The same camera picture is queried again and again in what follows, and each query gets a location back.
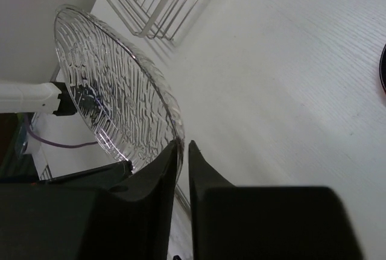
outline white table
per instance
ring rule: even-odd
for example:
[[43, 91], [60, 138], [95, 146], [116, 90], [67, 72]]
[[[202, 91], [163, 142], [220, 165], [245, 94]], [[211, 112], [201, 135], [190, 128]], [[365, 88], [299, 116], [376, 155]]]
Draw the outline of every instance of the white table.
[[[237, 185], [326, 185], [368, 259], [386, 258], [386, 96], [378, 64], [386, 0], [211, 0], [182, 44], [132, 36], [105, 0], [92, 13], [164, 72], [187, 140]], [[40, 134], [81, 143], [79, 116]], [[111, 161], [97, 146], [42, 146], [54, 176]], [[188, 195], [187, 164], [180, 186]]]

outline clear ribbed plate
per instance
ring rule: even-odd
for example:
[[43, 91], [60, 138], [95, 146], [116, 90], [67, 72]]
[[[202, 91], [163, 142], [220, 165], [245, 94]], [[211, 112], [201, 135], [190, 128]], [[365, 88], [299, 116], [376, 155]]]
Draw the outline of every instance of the clear ribbed plate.
[[180, 109], [162, 73], [142, 51], [96, 17], [61, 6], [54, 25], [67, 88], [97, 141], [133, 172], [175, 139], [179, 171], [184, 129]]

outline cable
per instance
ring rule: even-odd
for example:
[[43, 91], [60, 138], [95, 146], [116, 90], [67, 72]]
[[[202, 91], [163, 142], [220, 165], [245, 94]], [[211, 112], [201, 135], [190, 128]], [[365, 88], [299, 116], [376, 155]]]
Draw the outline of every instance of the cable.
[[57, 144], [57, 143], [52, 142], [52, 141], [47, 141], [46, 139], [41, 138], [40, 136], [38, 136], [37, 134], [35, 134], [35, 133], [32, 131], [30, 119], [28, 118], [28, 115], [27, 115], [26, 113], [24, 113], [24, 125], [25, 125], [25, 129], [27, 130], [27, 133], [28, 133], [31, 137], [33, 137], [33, 138], [36, 139], [37, 141], [43, 142], [44, 144], [52, 145], [53, 147], [61, 147], [61, 148], [80, 148], [80, 147], [85, 147], [85, 146], [87, 146], [87, 145], [94, 145], [94, 144], [97, 144], [97, 143], [98, 143], [97, 141], [93, 141], [93, 142], [87, 142], [87, 143], [85, 143], [85, 144], [67, 145], [67, 144]]

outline white pipe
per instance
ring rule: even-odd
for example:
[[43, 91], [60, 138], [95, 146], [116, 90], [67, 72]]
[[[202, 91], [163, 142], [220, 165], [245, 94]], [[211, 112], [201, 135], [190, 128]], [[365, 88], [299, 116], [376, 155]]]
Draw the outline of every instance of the white pipe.
[[45, 112], [58, 109], [61, 91], [52, 83], [0, 82], [0, 113]]

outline gray wall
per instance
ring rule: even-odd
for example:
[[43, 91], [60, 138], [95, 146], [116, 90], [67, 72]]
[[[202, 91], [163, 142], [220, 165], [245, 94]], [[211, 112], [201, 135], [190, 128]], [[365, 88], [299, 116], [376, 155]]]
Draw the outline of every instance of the gray wall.
[[0, 0], [0, 79], [44, 82], [57, 65], [53, 23], [60, 4], [91, 10], [95, 0]]

